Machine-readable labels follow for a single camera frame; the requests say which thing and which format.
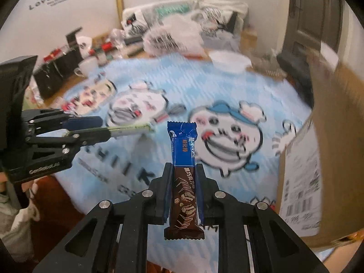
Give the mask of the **white mug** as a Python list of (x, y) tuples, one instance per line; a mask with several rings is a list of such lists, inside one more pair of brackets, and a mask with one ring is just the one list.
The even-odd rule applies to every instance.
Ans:
[(89, 74), (99, 67), (97, 57), (91, 56), (78, 64), (78, 67), (74, 69), (76, 76), (88, 77)]

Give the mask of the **teal patterned pillow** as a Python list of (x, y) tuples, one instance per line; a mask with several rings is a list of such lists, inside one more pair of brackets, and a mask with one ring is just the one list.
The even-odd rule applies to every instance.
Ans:
[(173, 14), (185, 14), (192, 8), (192, 3), (189, 2), (176, 2), (162, 4), (154, 8), (155, 16), (158, 20), (162, 20), (165, 17)]

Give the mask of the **dark brown door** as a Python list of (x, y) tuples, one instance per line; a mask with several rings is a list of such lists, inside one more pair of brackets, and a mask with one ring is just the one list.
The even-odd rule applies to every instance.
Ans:
[(338, 51), (342, 29), (341, 0), (289, 0), (283, 50), (305, 57), (306, 49), (326, 43)]

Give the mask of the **black box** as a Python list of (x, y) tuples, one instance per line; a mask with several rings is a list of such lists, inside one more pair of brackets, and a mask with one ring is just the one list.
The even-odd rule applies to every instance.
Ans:
[(55, 58), (37, 67), (33, 72), (40, 96), (48, 99), (53, 96), (63, 83), (74, 74), (74, 70), (83, 60), (79, 48), (59, 52)]

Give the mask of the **white printed pillow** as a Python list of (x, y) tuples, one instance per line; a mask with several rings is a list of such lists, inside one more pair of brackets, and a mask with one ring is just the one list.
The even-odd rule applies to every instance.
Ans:
[(222, 33), (233, 33), (238, 13), (215, 7), (203, 7), (199, 10), (196, 21), (205, 36), (217, 37)]

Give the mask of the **white plastic bowl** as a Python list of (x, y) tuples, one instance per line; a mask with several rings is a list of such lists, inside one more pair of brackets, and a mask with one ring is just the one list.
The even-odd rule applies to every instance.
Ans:
[(215, 68), (228, 73), (242, 73), (252, 66), (250, 58), (238, 52), (215, 50), (209, 57)]

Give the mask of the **small cardboard box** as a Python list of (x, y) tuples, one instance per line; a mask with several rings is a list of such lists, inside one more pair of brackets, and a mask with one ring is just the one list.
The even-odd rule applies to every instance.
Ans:
[(248, 27), (241, 32), (240, 50), (241, 52), (250, 51), (257, 47), (257, 31)]

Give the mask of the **blue brown chocolate bar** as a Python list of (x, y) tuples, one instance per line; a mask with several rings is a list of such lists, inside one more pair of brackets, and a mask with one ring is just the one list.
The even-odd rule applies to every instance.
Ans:
[(203, 240), (204, 230), (197, 223), (196, 195), (197, 125), (169, 121), (167, 131), (172, 150), (172, 199), (165, 240)]

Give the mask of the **white plastic bag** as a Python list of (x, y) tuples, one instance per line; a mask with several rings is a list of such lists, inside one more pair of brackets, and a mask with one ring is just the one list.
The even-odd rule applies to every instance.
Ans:
[(169, 53), (205, 57), (201, 32), (201, 26), (197, 22), (185, 15), (173, 14), (145, 32), (143, 48), (154, 57)]

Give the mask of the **brown cardboard box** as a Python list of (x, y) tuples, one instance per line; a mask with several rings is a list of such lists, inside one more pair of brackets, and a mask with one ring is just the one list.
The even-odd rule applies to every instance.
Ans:
[(314, 106), (279, 157), (276, 210), (319, 249), (363, 229), (363, 81), (318, 51), (307, 61)]

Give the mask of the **blue cartoon tablecloth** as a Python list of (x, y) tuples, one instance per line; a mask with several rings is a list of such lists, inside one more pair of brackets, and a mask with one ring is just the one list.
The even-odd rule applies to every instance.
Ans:
[(153, 132), (83, 147), (56, 178), (88, 213), (101, 200), (125, 201), (170, 162), (168, 121), (194, 122), (196, 160), (237, 200), (275, 206), (279, 154), (311, 110), (287, 81), (226, 73), (178, 54), (113, 61), (64, 95), (64, 109), (108, 127), (150, 124)]

